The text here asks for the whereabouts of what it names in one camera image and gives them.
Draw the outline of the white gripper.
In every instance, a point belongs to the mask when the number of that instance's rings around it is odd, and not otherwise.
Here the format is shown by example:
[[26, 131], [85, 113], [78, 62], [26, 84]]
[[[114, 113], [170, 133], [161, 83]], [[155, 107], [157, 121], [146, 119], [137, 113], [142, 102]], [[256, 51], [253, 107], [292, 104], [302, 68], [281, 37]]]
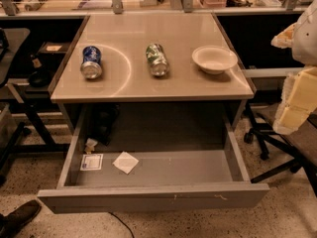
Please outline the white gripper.
[[[310, 4], [296, 24], [289, 25], [274, 36], [270, 43], [280, 49], [292, 47], [295, 60], [316, 65], [317, 3]], [[286, 77], [272, 128], [278, 134], [289, 135], [297, 131], [316, 109], [317, 67], [306, 66], [299, 73], [290, 73]]]

